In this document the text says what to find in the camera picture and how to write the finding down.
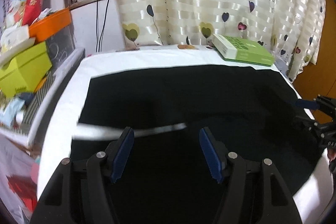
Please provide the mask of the person's right hand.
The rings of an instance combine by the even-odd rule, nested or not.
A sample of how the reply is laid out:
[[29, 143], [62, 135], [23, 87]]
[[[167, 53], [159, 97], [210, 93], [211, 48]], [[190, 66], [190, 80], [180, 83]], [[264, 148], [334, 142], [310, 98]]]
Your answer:
[[327, 157], [329, 159], [329, 171], [335, 174], [336, 170], [336, 151], [335, 149], [327, 149]]

